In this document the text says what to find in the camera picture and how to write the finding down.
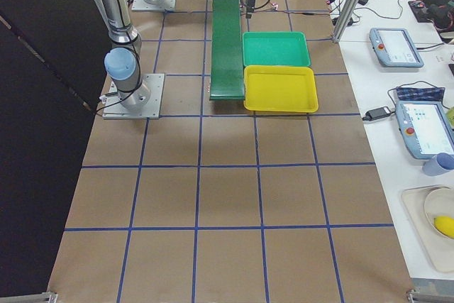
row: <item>yellow tray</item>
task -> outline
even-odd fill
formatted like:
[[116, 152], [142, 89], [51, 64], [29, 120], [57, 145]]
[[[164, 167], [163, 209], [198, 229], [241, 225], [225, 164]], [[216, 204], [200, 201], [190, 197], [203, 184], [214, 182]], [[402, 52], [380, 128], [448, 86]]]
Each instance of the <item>yellow tray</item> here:
[[244, 73], [246, 109], [313, 113], [319, 108], [309, 67], [249, 65]]

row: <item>green conveyor belt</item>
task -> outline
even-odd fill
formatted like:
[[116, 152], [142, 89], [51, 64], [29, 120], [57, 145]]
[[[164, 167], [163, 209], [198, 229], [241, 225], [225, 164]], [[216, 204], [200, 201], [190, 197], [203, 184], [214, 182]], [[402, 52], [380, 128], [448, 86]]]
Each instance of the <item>green conveyor belt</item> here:
[[244, 99], [238, 0], [213, 0], [210, 100]]

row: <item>white cup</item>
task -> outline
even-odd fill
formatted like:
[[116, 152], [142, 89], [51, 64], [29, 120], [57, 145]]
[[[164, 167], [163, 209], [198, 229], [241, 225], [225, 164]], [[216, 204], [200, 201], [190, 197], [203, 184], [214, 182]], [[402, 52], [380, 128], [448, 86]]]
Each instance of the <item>white cup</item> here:
[[454, 158], [447, 153], [439, 153], [428, 160], [423, 166], [426, 175], [434, 177], [454, 170]]

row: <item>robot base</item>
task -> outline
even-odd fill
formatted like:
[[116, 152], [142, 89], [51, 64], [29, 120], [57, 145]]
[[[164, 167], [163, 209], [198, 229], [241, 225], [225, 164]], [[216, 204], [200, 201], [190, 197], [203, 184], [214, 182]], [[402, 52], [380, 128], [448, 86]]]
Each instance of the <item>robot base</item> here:
[[173, 12], [176, 2], [177, 0], [160, 0], [156, 4], [149, 4], [144, 0], [134, 0], [131, 10], [135, 12]]
[[[151, 90], [148, 102], [140, 111], [131, 112], [121, 103], [105, 108], [102, 114], [103, 119], [158, 119], [161, 109], [162, 91], [164, 89], [165, 74], [143, 74], [143, 81]], [[112, 82], [110, 92], [116, 92], [116, 86]], [[118, 102], [118, 97], [108, 97], [106, 106]]]

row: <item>black wall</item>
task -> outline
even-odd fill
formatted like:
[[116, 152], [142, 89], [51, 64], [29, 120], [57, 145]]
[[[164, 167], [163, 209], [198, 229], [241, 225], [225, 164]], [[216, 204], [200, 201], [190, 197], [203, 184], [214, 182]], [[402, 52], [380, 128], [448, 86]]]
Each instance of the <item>black wall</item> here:
[[0, 16], [13, 26], [0, 23], [0, 297], [8, 297], [47, 290], [94, 120], [63, 83], [95, 106], [110, 42], [93, 0], [0, 0]]

